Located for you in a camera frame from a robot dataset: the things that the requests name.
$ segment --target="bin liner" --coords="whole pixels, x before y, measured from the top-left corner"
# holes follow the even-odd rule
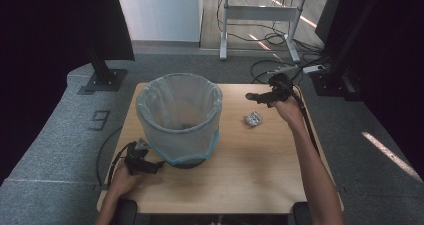
[[[168,163],[210,157],[218,142],[222,110],[222,92],[216,84],[195,74],[168,74],[149,82],[136,102],[150,146]]]

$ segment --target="white table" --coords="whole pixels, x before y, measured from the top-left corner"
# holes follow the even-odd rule
[[[230,6],[228,0],[224,4],[223,28],[221,33],[220,59],[227,58],[227,20],[264,20],[275,21],[278,17],[281,21],[291,21],[293,25],[285,35],[286,44],[292,56],[293,62],[299,63],[300,58],[293,43],[293,36],[302,14],[305,0],[300,0],[297,7],[254,7],[254,6]]]

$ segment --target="person's left hand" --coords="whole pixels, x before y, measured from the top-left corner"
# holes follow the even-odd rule
[[[131,175],[128,171],[127,165],[120,160],[115,170],[115,175],[113,176],[112,184],[109,187],[108,193],[113,193],[115,196],[120,197],[131,191],[131,189],[143,181],[146,176],[147,174]]]

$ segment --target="small metal object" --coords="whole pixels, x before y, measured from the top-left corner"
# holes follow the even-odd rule
[[[262,116],[258,111],[252,112],[249,116],[244,116],[244,121],[251,127],[258,126],[262,122]]]

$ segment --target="human arm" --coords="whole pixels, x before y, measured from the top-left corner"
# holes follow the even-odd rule
[[[296,100],[290,97],[271,105],[292,130],[313,224],[345,224],[336,188],[312,144]]]
[[[96,225],[109,224],[115,214],[119,198],[131,191],[143,180],[143,175],[130,175],[127,166],[119,161],[108,192],[103,199],[102,207],[97,216]]]

